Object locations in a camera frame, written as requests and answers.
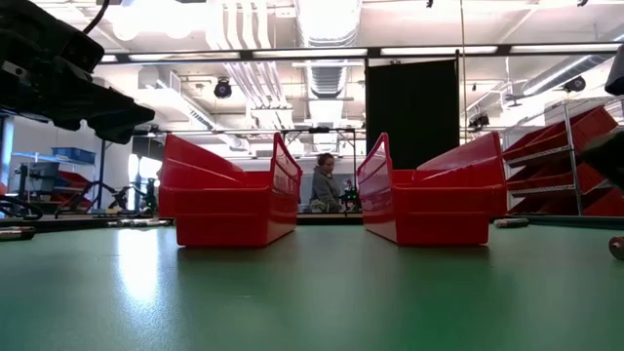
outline blue bin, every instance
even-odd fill
[[[94,165],[96,163],[96,153],[83,150],[77,147],[53,147],[53,156],[62,156],[69,159],[69,161],[78,161]]]

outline green table surface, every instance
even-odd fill
[[[622,232],[490,229],[399,248],[300,226],[264,250],[189,250],[174,229],[0,243],[0,350],[624,350]]]

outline gray hoodie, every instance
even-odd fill
[[[321,172],[320,167],[314,169],[312,176],[312,197],[310,202],[319,200],[328,206],[328,212],[338,213],[342,210],[340,206],[340,187],[332,177]]]

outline person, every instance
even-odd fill
[[[340,187],[332,174],[334,161],[330,153],[319,155],[318,166],[314,168],[314,175],[312,176],[310,208],[336,214],[342,210],[342,206],[339,200]]]

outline dark hair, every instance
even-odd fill
[[[331,155],[329,152],[324,153],[324,154],[320,154],[319,155],[319,166],[323,166],[325,165],[325,163],[329,160],[329,159],[333,159],[333,155]]]

